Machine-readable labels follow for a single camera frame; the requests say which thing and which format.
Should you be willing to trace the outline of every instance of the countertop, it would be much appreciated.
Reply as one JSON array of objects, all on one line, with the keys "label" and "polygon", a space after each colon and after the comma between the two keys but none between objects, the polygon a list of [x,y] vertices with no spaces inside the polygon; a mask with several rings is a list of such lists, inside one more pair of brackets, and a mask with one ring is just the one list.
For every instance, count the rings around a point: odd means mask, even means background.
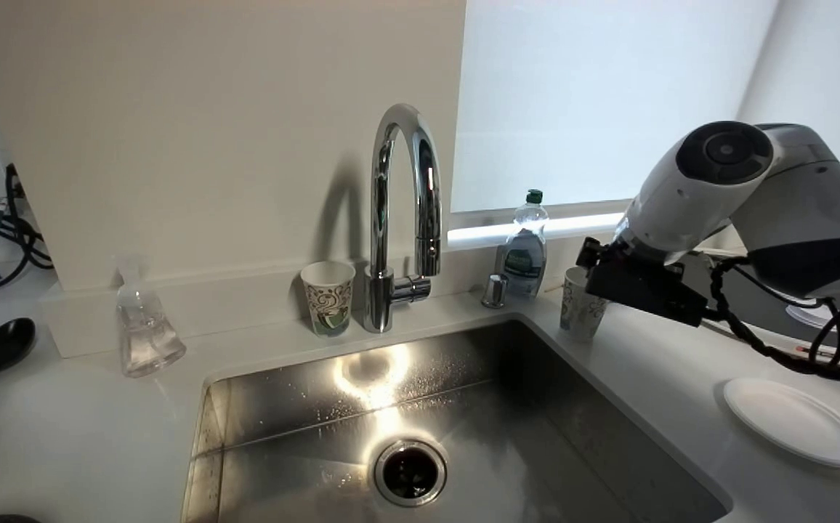
[{"label": "countertop", "polygon": [[37,321],[29,361],[0,376],[0,514],[40,523],[179,520],[189,452],[208,377],[242,376],[368,347],[516,318],[576,370],[673,446],[731,504],[724,520],[840,520],[840,475],[792,459],[740,428],[720,404],[728,377],[800,388],[840,411],[840,385],[789,376],[737,341],[608,305],[593,343],[557,329],[557,292],[502,311],[446,295],[396,311],[388,335],[352,325],[314,337],[297,321],[189,337],[189,354],[151,377],[125,377],[111,351],[63,357],[45,337],[48,277],[0,295],[0,324]]}]

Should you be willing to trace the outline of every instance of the chrome faucet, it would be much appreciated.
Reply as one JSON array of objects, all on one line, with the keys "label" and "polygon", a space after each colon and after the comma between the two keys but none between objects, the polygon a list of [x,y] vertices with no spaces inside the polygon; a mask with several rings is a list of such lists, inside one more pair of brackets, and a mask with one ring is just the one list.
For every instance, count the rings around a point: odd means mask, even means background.
[{"label": "chrome faucet", "polygon": [[[404,135],[413,162],[413,194],[415,194],[415,277],[396,286],[385,267],[385,235],[388,235],[388,151],[396,135]],[[435,148],[419,122],[419,112],[409,106],[391,106],[378,128],[372,146],[372,266],[367,277],[367,329],[388,331],[391,300],[423,300],[430,279],[441,266],[441,222],[438,222],[438,167]]]}]

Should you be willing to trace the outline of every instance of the plate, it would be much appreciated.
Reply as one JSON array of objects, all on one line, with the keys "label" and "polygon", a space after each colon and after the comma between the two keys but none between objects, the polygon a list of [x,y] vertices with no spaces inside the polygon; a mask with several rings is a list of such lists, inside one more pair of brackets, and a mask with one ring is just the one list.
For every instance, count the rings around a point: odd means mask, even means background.
[{"label": "plate", "polygon": [[840,412],[829,404],[763,377],[728,382],[724,401],[756,436],[800,459],[840,472]]}]

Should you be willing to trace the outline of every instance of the drain strainer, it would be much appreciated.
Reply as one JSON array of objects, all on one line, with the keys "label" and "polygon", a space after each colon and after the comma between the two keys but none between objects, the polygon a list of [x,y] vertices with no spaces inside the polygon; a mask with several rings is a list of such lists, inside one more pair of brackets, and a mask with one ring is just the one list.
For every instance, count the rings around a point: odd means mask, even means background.
[{"label": "drain strainer", "polygon": [[391,441],[374,463],[374,485],[396,507],[428,507],[444,491],[444,459],[419,438]]}]

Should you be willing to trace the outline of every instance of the stainless steel sink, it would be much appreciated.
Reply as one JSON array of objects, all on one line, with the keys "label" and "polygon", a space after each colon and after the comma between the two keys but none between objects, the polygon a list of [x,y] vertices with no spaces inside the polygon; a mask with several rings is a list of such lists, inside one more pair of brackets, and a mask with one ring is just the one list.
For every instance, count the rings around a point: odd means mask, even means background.
[{"label": "stainless steel sink", "polygon": [[718,520],[726,499],[532,329],[207,385],[189,523]]}]

